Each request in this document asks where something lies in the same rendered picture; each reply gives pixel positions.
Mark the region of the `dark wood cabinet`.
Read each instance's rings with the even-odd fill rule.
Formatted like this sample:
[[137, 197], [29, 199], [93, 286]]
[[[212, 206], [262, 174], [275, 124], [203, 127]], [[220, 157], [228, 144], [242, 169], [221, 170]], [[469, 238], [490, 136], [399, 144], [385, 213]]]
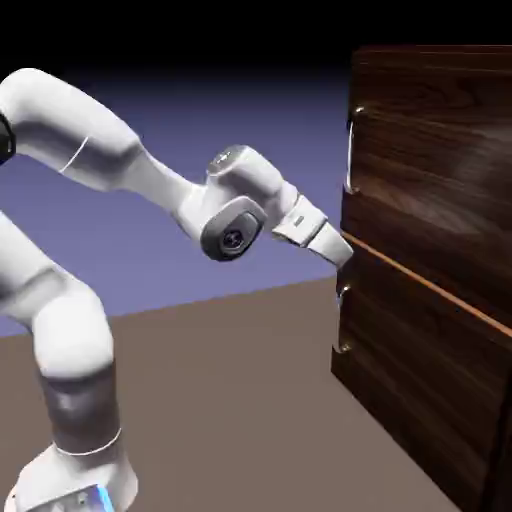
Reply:
[[462, 512], [512, 512], [512, 45], [352, 60], [333, 374]]

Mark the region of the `dark wood cabinet door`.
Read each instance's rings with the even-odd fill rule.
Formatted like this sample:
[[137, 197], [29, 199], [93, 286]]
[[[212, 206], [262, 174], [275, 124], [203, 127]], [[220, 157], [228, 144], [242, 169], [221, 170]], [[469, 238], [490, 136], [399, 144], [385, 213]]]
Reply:
[[357, 247], [332, 373], [460, 508], [512, 512], [512, 337]]
[[352, 58], [343, 227], [512, 328], [512, 45]]

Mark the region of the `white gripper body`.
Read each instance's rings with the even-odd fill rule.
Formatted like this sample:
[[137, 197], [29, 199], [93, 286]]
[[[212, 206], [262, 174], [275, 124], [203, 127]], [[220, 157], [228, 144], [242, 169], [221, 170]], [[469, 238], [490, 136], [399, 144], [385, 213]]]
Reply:
[[329, 222], [325, 222], [318, 233], [308, 243], [307, 249], [341, 269], [352, 258], [354, 251]]

